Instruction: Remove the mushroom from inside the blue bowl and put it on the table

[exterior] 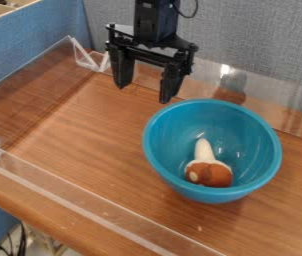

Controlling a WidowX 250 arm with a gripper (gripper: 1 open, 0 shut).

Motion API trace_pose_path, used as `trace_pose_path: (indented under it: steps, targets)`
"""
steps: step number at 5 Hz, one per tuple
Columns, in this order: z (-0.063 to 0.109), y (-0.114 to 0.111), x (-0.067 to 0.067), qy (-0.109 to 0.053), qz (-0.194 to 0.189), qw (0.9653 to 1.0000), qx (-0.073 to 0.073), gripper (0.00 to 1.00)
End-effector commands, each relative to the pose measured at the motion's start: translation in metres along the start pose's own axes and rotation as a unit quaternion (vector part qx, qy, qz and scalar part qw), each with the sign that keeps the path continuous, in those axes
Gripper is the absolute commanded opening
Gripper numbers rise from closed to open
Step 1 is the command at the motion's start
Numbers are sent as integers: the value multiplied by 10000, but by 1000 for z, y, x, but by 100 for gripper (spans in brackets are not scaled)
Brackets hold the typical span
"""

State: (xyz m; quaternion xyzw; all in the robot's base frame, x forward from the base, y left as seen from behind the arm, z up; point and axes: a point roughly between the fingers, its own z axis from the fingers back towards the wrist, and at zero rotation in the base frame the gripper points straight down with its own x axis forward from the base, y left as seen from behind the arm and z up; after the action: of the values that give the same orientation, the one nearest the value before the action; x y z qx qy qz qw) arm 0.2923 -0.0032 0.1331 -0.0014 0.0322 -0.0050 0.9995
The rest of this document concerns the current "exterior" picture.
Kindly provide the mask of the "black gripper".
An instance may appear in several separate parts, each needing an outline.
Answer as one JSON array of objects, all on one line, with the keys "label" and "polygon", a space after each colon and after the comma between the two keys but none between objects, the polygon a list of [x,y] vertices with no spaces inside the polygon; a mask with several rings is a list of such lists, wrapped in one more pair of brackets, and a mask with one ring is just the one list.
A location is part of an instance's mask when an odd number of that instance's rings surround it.
[{"label": "black gripper", "polygon": [[193,72],[198,46],[177,34],[153,42],[134,34],[134,27],[111,23],[107,52],[111,59],[114,81],[119,89],[133,82],[135,61],[165,67],[161,80],[159,102],[166,104],[178,94],[185,75]]}]

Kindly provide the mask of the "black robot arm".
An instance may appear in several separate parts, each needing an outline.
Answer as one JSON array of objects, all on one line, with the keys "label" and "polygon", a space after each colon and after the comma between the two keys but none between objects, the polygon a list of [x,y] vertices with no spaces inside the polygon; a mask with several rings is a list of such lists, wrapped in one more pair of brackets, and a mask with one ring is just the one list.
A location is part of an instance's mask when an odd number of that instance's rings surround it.
[{"label": "black robot arm", "polygon": [[159,102],[177,96],[186,75],[193,73],[198,46],[178,34],[181,0],[135,0],[134,25],[109,23],[109,51],[119,89],[133,82],[135,61],[163,67]]}]

